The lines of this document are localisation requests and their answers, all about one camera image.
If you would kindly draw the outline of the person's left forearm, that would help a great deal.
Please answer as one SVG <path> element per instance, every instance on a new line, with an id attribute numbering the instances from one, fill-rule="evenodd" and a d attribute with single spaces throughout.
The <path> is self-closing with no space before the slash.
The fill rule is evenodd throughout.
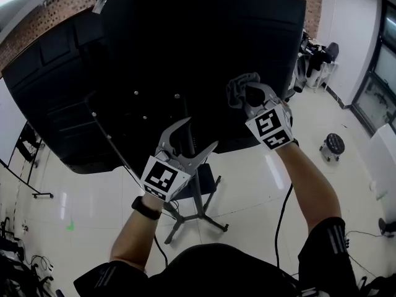
<path id="1" fill-rule="evenodd" d="M 152 220 L 134 209 L 110 252 L 110 261 L 121 261 L 141 271 L 145 270 L 158 220 Z"/>

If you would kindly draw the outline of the white grey hanging gear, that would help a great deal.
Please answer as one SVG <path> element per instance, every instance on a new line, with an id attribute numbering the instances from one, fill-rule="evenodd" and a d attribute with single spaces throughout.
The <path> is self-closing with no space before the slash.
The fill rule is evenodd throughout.
<path id="1" fill-rule="evenodd" d="M 306 85 L 306 60 L 310 57 L 310 54 L 306 51 L 309 42 L 309 35 L 303 30 L 301 43 L 299 46 L 298 58 L 295 65 L 295 84 L 293 90 L 297 93 L 302 93 L 304 86 Z"/>

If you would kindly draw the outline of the black round wheeled stool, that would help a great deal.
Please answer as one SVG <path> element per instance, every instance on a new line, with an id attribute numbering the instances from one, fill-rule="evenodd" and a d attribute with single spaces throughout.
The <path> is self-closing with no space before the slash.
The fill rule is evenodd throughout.
<path id="1" fill-rule="evenodd" d="M 330 133 L 319 147 L 319 151 L 327 162 L 339 161 L 341 154 L 345 151 L 345 144 L 338 134 Z"/>

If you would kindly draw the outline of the black wristband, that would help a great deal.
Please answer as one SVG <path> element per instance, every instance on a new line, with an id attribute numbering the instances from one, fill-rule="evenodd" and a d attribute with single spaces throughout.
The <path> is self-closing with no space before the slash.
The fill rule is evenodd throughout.
<path id="1" fill-rule="evenodd" d="M 161 212 L 150 209 L 142 202 L 142 196 L 134 199 L 131 208 L 150 220 L 158 220 L 161 216 Z"/>

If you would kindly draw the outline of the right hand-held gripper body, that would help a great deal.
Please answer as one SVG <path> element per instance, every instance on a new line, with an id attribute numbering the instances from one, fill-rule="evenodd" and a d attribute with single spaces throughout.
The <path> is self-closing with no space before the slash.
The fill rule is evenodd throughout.
<path id="1" fill-rule="evenodd" d="M 293 142 L 292 113 L 282 100 L 269 100 L 257 107 L 245 123 L 257 141 L 267 150 L 276 150 Z"/>

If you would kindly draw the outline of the person's right forearm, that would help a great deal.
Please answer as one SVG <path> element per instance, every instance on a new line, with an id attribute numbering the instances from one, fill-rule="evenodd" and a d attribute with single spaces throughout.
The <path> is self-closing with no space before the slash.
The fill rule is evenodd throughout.
<path id="1" fill-rule="evenodd" d="M 296 143 L 284 145 L 276 153 L 291 179 L 308 231 L 327 218 L 342 216 L 334 188 Z"/>

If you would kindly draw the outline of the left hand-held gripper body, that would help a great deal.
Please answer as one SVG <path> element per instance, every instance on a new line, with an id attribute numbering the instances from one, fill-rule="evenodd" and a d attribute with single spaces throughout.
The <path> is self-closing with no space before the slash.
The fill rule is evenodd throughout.
<path id="1" fill-rule="evenodd" d="M 146 193 L 169 202 L 188 183 L 188 163 L 175 154 L 173 147 L 161 145 L 154 156 L 149 156 L 141 183 Z"/>

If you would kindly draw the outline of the white cabinet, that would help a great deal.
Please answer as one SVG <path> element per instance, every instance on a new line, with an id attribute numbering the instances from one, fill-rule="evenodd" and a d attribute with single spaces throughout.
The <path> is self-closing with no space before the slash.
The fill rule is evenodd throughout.
<path id="1" fill-rule="evenodd" d="M 370 139 L 368 170 L 378 199 L 396 192 L 396 133 L 388 124 Z"/>

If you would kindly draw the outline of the black TV stand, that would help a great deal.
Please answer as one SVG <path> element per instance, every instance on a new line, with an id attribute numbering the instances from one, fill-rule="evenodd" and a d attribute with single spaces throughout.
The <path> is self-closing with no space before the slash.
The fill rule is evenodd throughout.
<path id="1" fill-rule="evenodd" d="M 110 99 L 100 92 L 93 92 L 86 98 L 85 104 L 124 169 L 144 191 L 140 180 L 149 156 L 155 155 L 158 146 L 153 149 L 151 148 L 146 156 L 140 157 L 138 154 L 143 150 L 143 145 L 133 143 L 131 139 L 127 138 L 127 135 L 122 129 L 124 126 L 123 116 L 121 112 L 116 111 L 121 106 L 120 103 L 111 103 Z M 133 133 L 143 134 L 145 136 L 144 142 L 154 140 L 156 143 L 159 143 L 160 137 L 165 130 L 156 136 L 150 131 L 145 130 L 142 126 L 133 125 L 130 126 L 130 129 Z M 180 156 L 180 158 L 182 156 L 192 158 L 199 154 L 196 152 L 191 120 L 171 135 L 170 142 L 175 150 L 175 154 Z M 205 161 L 196 169 L 194 174 L 189 174 L 187 185 L 169 202 L 163 202 L 154 197 L 162 203 L 163 208 L 176 221 L 171 233 L 165 239 L 165 244 L 170 244 L 174 234 L 183 223 L 194 219 L 205 220 L 223 232 L 226 232 L 228 229 L 228 225 L 221 225 L 206 214 L 209 204 L 202 201 L 202 195 L 208 194 L 209 197 L 213 197 L 221 179 L 213 177 L 211 169 Z"/>

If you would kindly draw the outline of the large black television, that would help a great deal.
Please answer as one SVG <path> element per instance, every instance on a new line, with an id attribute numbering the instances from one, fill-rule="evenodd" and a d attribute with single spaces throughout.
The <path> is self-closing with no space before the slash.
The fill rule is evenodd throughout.
<path id="1" fill-rule="evenodd" d="M 3 72 L 16 105 L 73 172 L 142 174 L 162 132 L 191 118 L 197 151 L 257 145 L 226 87 L 244 73 L 283 97 L 305 0 L 107 0 L 37 39 Z"/>

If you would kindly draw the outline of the dark framed glass door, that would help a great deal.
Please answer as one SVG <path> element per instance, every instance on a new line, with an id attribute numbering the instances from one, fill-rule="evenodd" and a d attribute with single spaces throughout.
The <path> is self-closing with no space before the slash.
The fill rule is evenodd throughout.
<path id="1" fill-rule="evenodd" d="M 379 33 L 351 111 L 370 136 L 389 125 L 396 133 L 396 5 L 382 0 Z"/>

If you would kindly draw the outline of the person's black shirt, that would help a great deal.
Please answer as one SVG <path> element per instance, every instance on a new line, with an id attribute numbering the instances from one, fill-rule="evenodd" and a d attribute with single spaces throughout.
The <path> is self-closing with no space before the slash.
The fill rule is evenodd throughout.
<path id="1" fill-rule="evenodd" d="M 74 281 L 80 297 L 358 297 L 344 241 L 345 222 L 323 220 L 299 256 L 298 279 L 227 244 L 190 247 L 151 277 L 121 261 L 107 262 Z"/>

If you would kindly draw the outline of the grey cloth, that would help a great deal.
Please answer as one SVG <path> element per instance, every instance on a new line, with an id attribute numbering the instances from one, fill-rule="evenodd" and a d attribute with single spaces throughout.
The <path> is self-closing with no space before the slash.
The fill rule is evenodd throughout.
<path id="1" fill-rule="evenodd" d="M 246 87 L 250 82 L 260 82 L 260 76 L 256 72 L 245 73 L 231 79 L 226 86 L 228 105 L 231 108 L 241 109 L 246 99 Z"/>

